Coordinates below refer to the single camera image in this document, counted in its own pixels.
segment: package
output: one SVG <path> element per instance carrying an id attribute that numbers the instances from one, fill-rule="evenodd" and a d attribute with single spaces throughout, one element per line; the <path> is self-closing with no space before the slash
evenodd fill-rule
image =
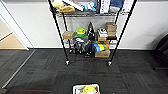
<path id="1" fill-rule="evenodd" d="M 99 28 L 98 29 L 99 37 L 107 37 L 107 32 L 104 28 Z"/>
<path id="2" fill-rule="evenodd" d="M 74 32 L 69 32 L 69 31 L 65 31 L 62 36 L 63 39 L 73 39 L 74 38 L 75 33 Z"/>
<path id="3" fill-rule="evenodd" d="M 106 41 L 103 41 L 103 42 L 104 42 L 104 44 L 109 44 L 110 43 L 109 40 L 106 40 Z"/>
<path id="4" fill-rule="evenodd" d="M 117 30 L 117 25 L 114 22 L 107 22 L 105 25 L 107 32 L 112 32 Z"/>
<path id="5" fill-rule="evenodd" d="M 112 32 L 107 32 L 108 37 L 115 37 L 116 36 L 116 31 Z"/>
<path id="6" fill-rule="evenodd" d="M 105 51 L 96 52 L 95 57 L 108 58 L 110 56 L 110 50 L 106 49 Z"/>
<path id="7" fill-rule="evenodd" d="M 83 89 L 85 88 L 85 86 L 88 86 L 88 85 L 75 85 L 75 86 L 73 86 L 73 94 L 81 94 L 83 92 Z M 90 84 L 89 86 L 95 88 L 95 90 L 97 91 L 96 94 L 100 94 L 98 84 Z"/>
<path id="8" fill-rule="evenodd" d="M 107 37 L 100 37 L 99 34 L 97 34 L 97 40 L 98 41 L 107 41 Z"/>

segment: small box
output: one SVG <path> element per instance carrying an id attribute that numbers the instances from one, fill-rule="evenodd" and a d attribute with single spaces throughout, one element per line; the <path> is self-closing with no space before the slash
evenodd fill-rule
<path id="1" fill-rule="evenodd" d="M 107 35 L 108 35 L 109 37 L 115 37 L 115 36 L 116 36 L 116 31 L 107 32 Z"/>
<path id="2" fill-rule="evenodd" d="M 73 94 L 80 94 L 83 92 L 84 87 L 87 85 L 75 85 L 73 86 Z M 91 87 L 95 88 L 98 94 L 100 94 L 99 91 L 99 85 L 98 84 L 90 84 Z"/>
<path id="3" fill-rule="evenodd" d="M 99 34 L 97 34 L 98 41 L 106 41 L 107 37 L 100 37 Z"/>
<path id="4" fill-rule="evenodd" d="M 63 39 L 73 39 L 74 38 L 75 33 L 74 32 L 70 32 L 70 31 L 65 31 L 62 36 Z"/>
<path id="5" fill-rule="evenodd" d="M 104 41 L 104 44 L 109 44 L 109 43 L 110 43 L 109 40 Z"/>
<path id="6" fill-rule="evenodd" d="M 110 56 L 110 50 L 106 49 L 105 51 L 95 53 L 95 57 L 108 58 Z"/>
<path id="7" fill-rule="evenodd" d="M 105 25 L 107 32 L 112 32 L 117 30 L 117 25 L 114 22 L 107 22 Z"/>

